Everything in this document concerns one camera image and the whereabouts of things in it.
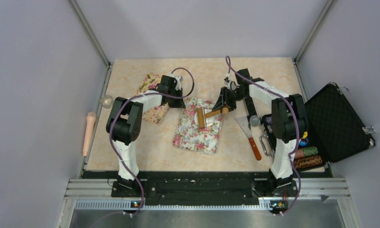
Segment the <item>white dough piece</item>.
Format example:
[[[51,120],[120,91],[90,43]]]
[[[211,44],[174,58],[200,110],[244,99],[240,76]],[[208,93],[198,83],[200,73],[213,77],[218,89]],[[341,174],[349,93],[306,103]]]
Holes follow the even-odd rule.
[[[206,109],[204,107],[196,108],[194,115],[194,122],[199,128],[210,127],[214,123],[214,114],[211,109]]]

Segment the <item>wooden double-ended rolling pin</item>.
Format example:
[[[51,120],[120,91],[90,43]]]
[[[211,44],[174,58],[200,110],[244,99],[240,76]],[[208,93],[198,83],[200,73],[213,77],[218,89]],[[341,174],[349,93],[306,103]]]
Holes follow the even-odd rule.
[[[195,122],[199,128],[211,127],[214,123],[215,116],[217,115],[227,115],[229,113],[229,109],[227,107],[223,107],[222,109],[216,111],[205,111],[204,107],[199,107],[196,110]]]

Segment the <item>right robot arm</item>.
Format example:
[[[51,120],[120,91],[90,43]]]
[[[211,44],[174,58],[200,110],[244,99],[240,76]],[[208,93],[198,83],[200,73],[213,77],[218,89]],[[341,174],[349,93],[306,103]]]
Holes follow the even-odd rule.
[[[235,73],[233,81],[227,74],[214,111],[233,111],[237,102],[255,98],[271,108],[271,129],[276,138],[275,157],[269,169],[267,190],[281,195],[293,180],[293,160],[300,139],[308,131],[309,123],[303,97],[287,94],[270,86],[261,78],[252,79],[248,69]]]

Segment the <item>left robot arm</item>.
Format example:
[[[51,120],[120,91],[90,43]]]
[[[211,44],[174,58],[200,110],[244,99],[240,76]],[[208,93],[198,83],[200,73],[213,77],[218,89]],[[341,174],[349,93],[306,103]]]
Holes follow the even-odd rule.
[[[141,184],[136,180],[139,168],[135,144],[140,135],[143,114],[165,104],[170,108],[184,108],[182,81],[181,76],[163,75],[154,88],[128,99],[118,97],[114,101],[106,131],[118,157],[117,183],[129,196],[136,196],[141,190]]]

